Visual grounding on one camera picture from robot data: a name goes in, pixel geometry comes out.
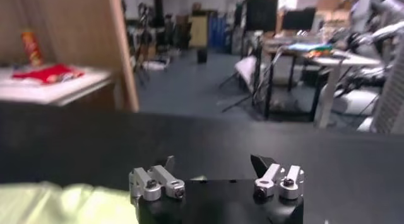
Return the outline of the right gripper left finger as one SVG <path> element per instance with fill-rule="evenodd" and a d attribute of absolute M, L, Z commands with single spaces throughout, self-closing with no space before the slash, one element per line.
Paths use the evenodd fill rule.
<path fill-rule="evenodd" d="M 185 182 L 174 177 L 175 156 L 168 156 L 163 164 L 151 166 L 148 170 L 133 168 L 128 175 L 131 199 L 142 197 L 146 201 L 157 201 L 163 192 L 167 197 L 182 199 L 186 193 Z"/>

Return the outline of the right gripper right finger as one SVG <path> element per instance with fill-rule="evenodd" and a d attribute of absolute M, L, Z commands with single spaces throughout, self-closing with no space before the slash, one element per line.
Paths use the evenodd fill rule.
<path fill-rule="evenodd" d="M 304 171 L 291 165 L 288 170 L 274 159 L 251 155 L 251 163 L 257 175 L 254 181 L 254 197 L 267 199 L 276 192 L 282 199 L 298 199 L 304 193 Z"/>

